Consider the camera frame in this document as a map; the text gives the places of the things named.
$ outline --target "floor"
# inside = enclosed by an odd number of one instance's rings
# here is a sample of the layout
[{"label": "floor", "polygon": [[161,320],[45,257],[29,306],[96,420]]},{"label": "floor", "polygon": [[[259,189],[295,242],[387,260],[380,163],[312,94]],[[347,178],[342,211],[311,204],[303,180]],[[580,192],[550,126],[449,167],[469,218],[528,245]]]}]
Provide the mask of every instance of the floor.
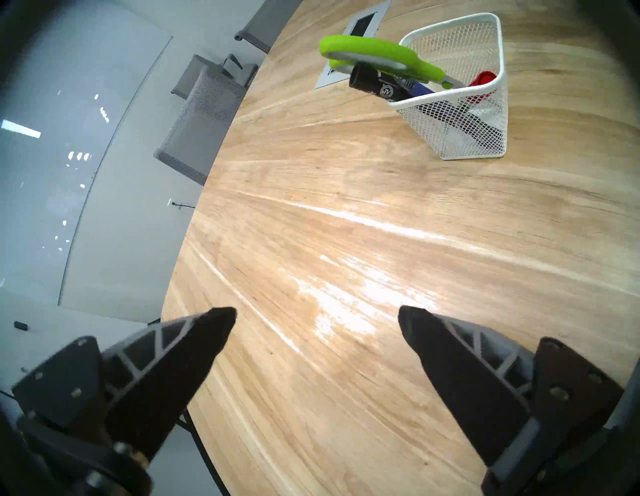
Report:
[{"label": "floor", "polygon": [[152,496],[222,496],[191,434],[175,426],[148,468]]}]

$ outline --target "white mesh basket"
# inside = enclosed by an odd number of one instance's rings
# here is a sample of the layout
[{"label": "white mesh basket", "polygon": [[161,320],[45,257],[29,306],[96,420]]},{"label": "white mesh basket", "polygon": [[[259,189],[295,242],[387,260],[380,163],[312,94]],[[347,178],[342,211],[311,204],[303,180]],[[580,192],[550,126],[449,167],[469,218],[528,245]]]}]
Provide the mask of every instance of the white mesh basket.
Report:
[{"label": "white mesh basket", "polygon": [[445,90],[389,102],[444,160],[502,157],[507,149],[507,75],[500,19],[492,13],[439,22],[406,35],[400,44],[469,85],[480,72],[496,79],[482,86]]}]

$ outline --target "screw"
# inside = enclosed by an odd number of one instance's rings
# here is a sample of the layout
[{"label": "screw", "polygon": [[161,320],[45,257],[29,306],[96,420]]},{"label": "screw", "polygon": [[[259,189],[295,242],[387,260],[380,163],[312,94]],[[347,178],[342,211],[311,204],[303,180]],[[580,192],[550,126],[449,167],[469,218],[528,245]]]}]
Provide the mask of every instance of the screw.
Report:
[{"label": "screw", "polygon": [[131,445],[127,444],[127,443],[123,443],[123,442],[116,442],[113,445],[113,450],[116,453],[120,453],[120,454],[132,454],[133,453],[133,448],[131,447]]},{"label": "screw", "polygon": [[597,372],[589,372],[587,374],[587,377],[591,379],[593,382],[595,382],[596,384],[602,384],[604,382],[604,379],[602,378],[602,376]]},{"label": "screw", "polygon": [[551,396],[558,398],[560,401],[567,401],[569,399],[569,393],[560,386],[551,386],[549,392]]}]

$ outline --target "round table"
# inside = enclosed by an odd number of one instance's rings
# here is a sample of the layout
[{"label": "round table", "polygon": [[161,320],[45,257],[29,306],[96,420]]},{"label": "round table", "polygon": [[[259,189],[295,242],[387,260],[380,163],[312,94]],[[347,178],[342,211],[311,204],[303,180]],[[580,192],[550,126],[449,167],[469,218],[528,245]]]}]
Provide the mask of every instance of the round table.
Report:
[{"label": "round table", "polygon": [[569,3],[393,0],[376,37],[502,21],[507,153],[440,160],[381,99],[314,89],[325,35],[378,0],[305,0],[191,220],[163,320],[233,306],[189,411],[234,496],[472,495],[484,466],[400,305],[550,335],[624,385],[640,354],[638,98]]}]

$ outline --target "red cap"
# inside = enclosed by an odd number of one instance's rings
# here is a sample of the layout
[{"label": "red cap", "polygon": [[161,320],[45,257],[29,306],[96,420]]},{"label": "red cap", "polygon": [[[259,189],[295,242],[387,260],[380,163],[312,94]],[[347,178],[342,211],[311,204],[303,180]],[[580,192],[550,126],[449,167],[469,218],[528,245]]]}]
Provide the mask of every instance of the red cap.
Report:
[{"label": "red cap", "polygon": [[477,77],[471,82],[471,84],[469,86],[480,86],[482,84],[490,83],[496,77],[498,77],[498,76],[496,76],[490,70],[484,70],[480,74],[477,75]]}]

